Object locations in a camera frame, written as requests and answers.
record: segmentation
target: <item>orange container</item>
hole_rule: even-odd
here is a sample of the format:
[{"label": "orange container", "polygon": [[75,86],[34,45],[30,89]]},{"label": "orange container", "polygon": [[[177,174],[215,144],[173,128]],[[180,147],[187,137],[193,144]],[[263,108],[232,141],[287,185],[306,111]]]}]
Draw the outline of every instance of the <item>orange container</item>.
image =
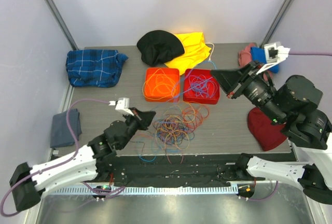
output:
[{"label": "orange container", "polygon": [[144,97],[149,102],[177,102],[180,73],[177,68],[150,67],[146,70]]}]

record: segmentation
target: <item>red hat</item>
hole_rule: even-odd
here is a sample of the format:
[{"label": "red hat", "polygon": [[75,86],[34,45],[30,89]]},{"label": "red hat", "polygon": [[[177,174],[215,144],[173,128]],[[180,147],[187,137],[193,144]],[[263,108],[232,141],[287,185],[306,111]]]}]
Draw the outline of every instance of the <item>red hat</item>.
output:
[{"label": "red hat", "polygon": [[287,139],[280,132],[285,125],[271,125],[271,120],[258,107],[249,111],[247,123],[250,132],[259,142],[263,151],[272,150]]}]

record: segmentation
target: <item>yellow fabric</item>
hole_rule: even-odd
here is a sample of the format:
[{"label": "yellow fabric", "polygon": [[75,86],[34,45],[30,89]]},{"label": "yellow fabric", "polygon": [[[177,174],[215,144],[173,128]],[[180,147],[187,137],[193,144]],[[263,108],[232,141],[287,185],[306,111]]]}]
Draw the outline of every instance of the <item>yellow fabric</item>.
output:
[{"label": "yellow fabric", "polygon": [[209,57],[211,48],[205,45],[203,32],[175,34],[175,36],[182,42],[185,53],[166,62],[167,67],[177,68],[182,75],[186,69],[195,67]]}]

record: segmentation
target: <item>gray cloth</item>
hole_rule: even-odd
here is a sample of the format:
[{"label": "gray cloth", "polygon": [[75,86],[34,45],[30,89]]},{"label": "gray cloth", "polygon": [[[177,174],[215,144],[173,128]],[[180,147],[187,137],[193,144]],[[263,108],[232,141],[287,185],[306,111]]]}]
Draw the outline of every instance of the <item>gray cloth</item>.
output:
[{"label": "gray cloth", "polygon": [[[50,148],[58,148],[70,146],[75,143],[66,122],[67,111],[56,114],[53,116],[52,129],[51,129],[51,144]],[[69,114],[69,122],[78,139],[82,133],[81,124],[79,121],[79,112],[77,109],[72,109]]]}]

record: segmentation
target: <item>black beanie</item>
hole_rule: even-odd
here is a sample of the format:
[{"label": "black beanie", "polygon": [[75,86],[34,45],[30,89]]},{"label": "black beanie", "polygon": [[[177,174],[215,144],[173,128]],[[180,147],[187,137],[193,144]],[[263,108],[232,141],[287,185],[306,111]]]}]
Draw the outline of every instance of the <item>black beanie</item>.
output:
[{"label": "black beanie", "polygon": [[150,66],[169,62],[185,53],[181,41],[167,31],[150,31],[138,42],[142,61]]}]

